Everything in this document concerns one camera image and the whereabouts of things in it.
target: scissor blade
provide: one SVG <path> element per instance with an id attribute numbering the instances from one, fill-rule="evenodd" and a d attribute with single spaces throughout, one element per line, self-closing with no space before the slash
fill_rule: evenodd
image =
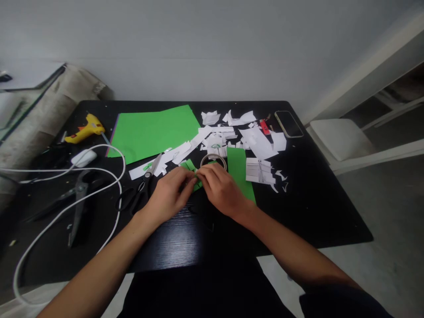
<path id="1" fill-rule="evenodd" d="M 160 161 L 160 157 L 162 157 L 161 153 L 159 154 L 159 156 L 156 157 L 156 159 L 153 161 L 150 168 L 148 168 L 146 172 L 150 172 L 151 174 L 155 173 L 156 167 L 158 166 Z"/>

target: white wall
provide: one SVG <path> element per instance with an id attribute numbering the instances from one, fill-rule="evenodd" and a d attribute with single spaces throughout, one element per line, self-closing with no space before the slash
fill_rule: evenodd
<path id="1" fill-rule="evenodd" d="M 300 117 L 415 0 L 2 0 L 0 58 L 81 65 L 131 100 L 288 100 Z"/>
<path id="2" fill-rule="evenodd" d="M 424 31 L 330 104 L 314 120 L 340 118 L 424 61 Z"/>

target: black shirt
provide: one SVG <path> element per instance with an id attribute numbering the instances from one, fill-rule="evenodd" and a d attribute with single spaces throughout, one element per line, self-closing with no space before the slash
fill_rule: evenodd
<path id="1" fill-rule="evenodd" d="M 299 300 L 305 318 L 391 317 L 369 294 L 344 285 L 313 288 Z M 255 258 L 135 274 L 119 318 L 165 315 L 294 317 Z"/>

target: forearm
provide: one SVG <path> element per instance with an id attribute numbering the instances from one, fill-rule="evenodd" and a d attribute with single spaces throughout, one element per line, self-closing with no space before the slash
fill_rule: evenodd
<path id="1" fill-rule="evenodd" d="M 316 248 L 254 207 L 235 219 L 253 232 L 272 252 L 284 271 L 304 289 L 323 284 L 360 288 Z"/>
<path id="2" fill-rule="evenodd" d="M 159 224 L 143 210 L 48 304 L 39 317 L 100 317 L 134 256 Z"/>

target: white cable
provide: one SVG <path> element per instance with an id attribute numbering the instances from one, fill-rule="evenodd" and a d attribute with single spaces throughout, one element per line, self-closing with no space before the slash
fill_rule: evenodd
<path id="1" fill-rule="evenodd" d="M 118 184 L 118 186 L 119 186 L 119 194 L 121 194 L 122 193 L 122 187 L 121 187 L 121 183 L 119 182 L 119 180 L 123 177 L 123 175 L 124 175 L 124 173 L 125 173 L 125 157 L 124 157 L 124 155 L 122 154 L 122 152 L 120 152 L 117 148 L 115 148 L 114 146 L 111 146 L 111 145 L 107 145 L 107 144 L 100 144 L 100 145 L 96 145 L 96 146 L 93 146 L 93 147 L 91 147 L 91 148 L 89 148 L 88 150 L 92 150 L 92 149 L 94 149 L 94 148 L 97 148 L 97 147 L 109 147 L 109 148 L 112 148 L 112 149 L 115 149 L 116 151 L 118 151 L 119 152 L 119 154 L 121 155 L 121 157 L 122 157 L 122 162 L 123 162 L 123 169 L 122 169 L 122 173 L 121 173 L 121 175 L 117 178 L 116 176 L 115 176 L 115 174 L 114 173 L 112 173 L 112 172 L 110 172 L 110 171 L 108 171 L 108 170 L 106 170 L 106 169 L 102 169 L 102 168 L 77 168 L 77 169 L 74 169 L 74 166 L 79 162 L 79 160 L 78 160 L 78 162 L 76 162 L 75 164 L 73 164 L 69 169 L 66 169 L 66 170 L 17 170 L 17 169 L 6 169 L 6 168 L 0 168 L 0 170 L 2 170 L 2 171 L 9 171 L 9 172 L 59 172 L 59 171 L 64 171 L 64 173 L 62 173 L 62 174 L 58 174 L 58 175 L 56 175 L 56 176 L 54 176 L 54 177 L 50 177 L 50 178 L 45 178 L 45 179 L 36 179 L 36 180 L 34 180 L 34 182 L 40 182 L 40 181 L 45 181 L 45 180 L 51 180 L 51 179 L 54 179 L 54 178 L 58 178 L 58 177 L 61 177 L 61 176 L 63 176 L 63 175 L 65 175 L 66 173 L 68 173 L 68 172 L 70 172 L 70 171 L 72 171 L 72 170 L 100 170 L 100 171 L 104 171 L 104 172 L 107 172 L 107 173 L 109 173 L 109 174 L 111 174 L 114 178 L 115 178 L 115 181 L 114 182 L 112 182 L 111 184 L 109 184 L 109 185 L 107 185 L 107 186 L 105 186 L 104 188 L 101 188 L 101 189 L 99 189 L 99 190 L 97 190 L 97 191 L 95 191 L 95 192 L 93 192 L 93 193 L 91 193 L 91 194 L 89 194 L 89 195 L 87 195 L 87 196 L 85 196 L 85 197 L 83 197 L 83 198 L 81 198 L 81 199 L 79 199 L 79 200 L 77 200 L 77 201 L 75 201 L 74 203 L 72 203 L 70 206 L 68 206 L 68 207 L 66 207 L 65 209 L 63 209 L 47 226 L 46 226 L 46 228 L 44 229 L 44 230 L 42 230 L 41 231 L 41 233 L 40 234 L 38 234 L 38 236 L 35 238 L 35 240 L 30 244 L 30 246 L 26 249 L 26 251 L 25 251 L 25 253 L 22 255 L 22 257 L 20 258 L 20 260 L 19 260 L 19 262 L 18 262 L 18 265 L 16 266 L 16 269 L 15 269 L 15 274 L 13 275 L 13 293 L 15 294 L 15 297 L 19 300 L 19 302 L 20 303 L 22 303 L 22 304 L 24 304 L 24 305 L 26 305 L 26 306 L 29 306 L 29 307 L 41 307 L 41 306 L 45 306 L 45 305 L 47 305 L 50 301 L 48 301 L 48 302 L 45 302 L 45 303 L 30 303 L 29 301 L 27 301 L 25 298 L 23 298 L 22 297 L 22 295 L 19 293 L 19 288 L 18 288 L 18 281 L 19 281 L 19 272 L 20 272 L 20 269 L 21 269 L 21 266 L 22 266 L 22 264 L 23 264 L 23 262 L 24 262 L 24 260 L 25 260 L 25 258 L 27 257 L 27 255 L 28 255 L 28 253 L 30 252 L 30 250 L 32 249 L 32 247 L 35 245 L 35 243 L 40 239 L 40 237 L 42 237 L 42 235 L 44 234 L 44 233 L 46 233 L 46 231 L 57 221 L 57 219 L 63 214 L 63 213 L 65 213 L 68 209 L 70 209 L 71 207 L 73 207 L 74 205 L 76 205 L 76 204 L 78 204 L 78 203 L 80 203 L 80 202 L 82 202 L 83 200 L 85 200 L 85 199 L 87 199 L 87 198 L 89 198 L 89 197 L 91 197 L 91 196 L 93 196 L 93 195 L 95 195 L 95 194 L 97 194 L 97 193 L 99 193 L 99 192 L 101 192 L 101 191 L 103 191 L 103 190 L 105 190 L 105 189 L 107 189 L 107 188 L 110 188 L 111 186 L 113 186 L 115 183 L 117 183 Z M 22 183 L 28 183 L 28 182 L 31 182 L 31 180 L 27 180 L 27 181 L 22 181 Z M 113 236 L 113 234 L 114 234 L 114 232 L 115 232 L 115 229 L 116 229 L 116 227 L 117 227 L 117 224 L 118 224 L 118 220 L 119 220 L 119 216 L 120 216 L 120 212 L 118 212 L 117 213 L 117 217 L 116 217 L 116 220 L 115 220 L 115 225 L 114 225 L 114 228 L 113 228 L 113 230 L 112 230 L 112 232 L 111 232 L 111 234 L 109 235 L 109 237 L 107 238 L 107 240 L 104 242 L 104 244 L 102 245 L 102 247 L 98 250 L 98 252 L 97 253 L 99 253 L 105 246 L 106 246 L 106 244 L 108 243 L 108 241 L 110 240 L 110 238 Z"/>

